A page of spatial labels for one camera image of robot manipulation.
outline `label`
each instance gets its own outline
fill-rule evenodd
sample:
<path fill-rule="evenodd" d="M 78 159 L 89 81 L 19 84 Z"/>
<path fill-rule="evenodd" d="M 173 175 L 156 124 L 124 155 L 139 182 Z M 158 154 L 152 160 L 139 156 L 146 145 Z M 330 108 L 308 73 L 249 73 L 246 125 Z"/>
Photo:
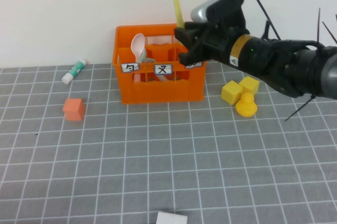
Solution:
<path fill-rule="evenodd" d="M 154 65 L 154 73 L 157 75 L 170 75 L 172 74 L 171 64 L 156 64 Z"/>
<path fill-rule="evenodd" d="M 190 64 L 190 65 L 188 65 L 188 66 L 185 66 L 185 68 L 187 68 L 187 69 L 192 69 L 192 68 L 194 68 L 194 67 L 201 67 L 202 66 L 202 62 L 195 62 L 195 63 L 192 63 L 192 64 Z"/>
<path fill-rule="evenodd" d="M 239 59 L 230 55 L 230 64 L 238 67 L 239 66 Z"/>
<path fill-rule="evenodd" d="M 139 63 L 124 63 L 122 64 L 123 73 L 129 73 L 139 70 Z"/>
<path fill-rule="evenodd" d="M 244 34 L 236 40 L 231 50 L 230 61 L 229 61 L 231 65 L 234 65 L 236 67 L 239 66 L 239 57 L 240 57 L 242 48 L 247 43 L 247 41 L 249 41 L 251 38 L 252 36 L 248 34 Z"/>
<path fill-rule="evenodd" d="M 78 62 L 75 66 L 72 67 L 72 69 L 69 71 L 69 73 L 76 77 L 80 70 L 84 68 L 84 64 L 82 62 Z"/>

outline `orange cube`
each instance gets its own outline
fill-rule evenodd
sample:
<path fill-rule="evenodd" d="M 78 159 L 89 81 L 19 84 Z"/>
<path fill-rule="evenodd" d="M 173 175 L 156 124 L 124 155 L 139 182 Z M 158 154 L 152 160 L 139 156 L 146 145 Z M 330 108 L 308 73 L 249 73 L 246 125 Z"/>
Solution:
<path fill-rule="evenodd" d="M 85 106 L 82 99 L 67 99 L 62 111 L 66 120 L 81 121 L 85 113 Z"/>

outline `white block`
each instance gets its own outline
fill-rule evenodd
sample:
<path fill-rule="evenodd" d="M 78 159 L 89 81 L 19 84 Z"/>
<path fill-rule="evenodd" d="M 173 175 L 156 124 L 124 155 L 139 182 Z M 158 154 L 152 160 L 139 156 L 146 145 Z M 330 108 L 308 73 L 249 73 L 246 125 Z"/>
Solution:
<path fill-rule="evenodd" d="M 187 216 L 159 212 L 156 224 L 187 224 Z"/>

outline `yellow cube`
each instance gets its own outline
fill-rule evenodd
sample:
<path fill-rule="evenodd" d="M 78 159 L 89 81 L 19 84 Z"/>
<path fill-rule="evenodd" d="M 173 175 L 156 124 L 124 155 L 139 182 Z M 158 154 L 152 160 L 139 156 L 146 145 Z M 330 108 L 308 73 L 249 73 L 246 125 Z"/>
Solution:
<path fill-rule="evenodd" d="M 243 93 L 243 87 L 234 81 L 230 81 L 228 84 L 222 87 L 221 98 L 227 103 L 233 105 L 239 101 Z"/>
<path fill-rule="evenodd" d="M 246 76 L 240 83 L 243 87 L 243 93 L 249 92 L 253 95 L 257 94 L 257 91 L 259 90 L 260 82 L 258 80 L 255 80 L 254 78 L 251 78 L 249 76 Z"/>

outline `white wall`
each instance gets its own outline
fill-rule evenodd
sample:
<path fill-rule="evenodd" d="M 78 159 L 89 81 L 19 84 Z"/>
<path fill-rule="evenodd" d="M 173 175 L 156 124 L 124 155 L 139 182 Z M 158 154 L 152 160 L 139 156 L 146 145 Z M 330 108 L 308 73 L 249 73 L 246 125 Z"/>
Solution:
<path fill-rule="evenodd" d="M 184 19 L 205 0 L 181 0 Z M 315 39 L 318 8 L 337 35 L 337 0 L 261 0 L 282 38 Z M 254 0 L 247 25 L 260 36 L 265 18 Z M 112 59 L 118 25 L 173 23 L 172 0 L 0 0 L 0 67 L 90 63 Z M 332 45 L 321 29 L 321 41 Z"/>

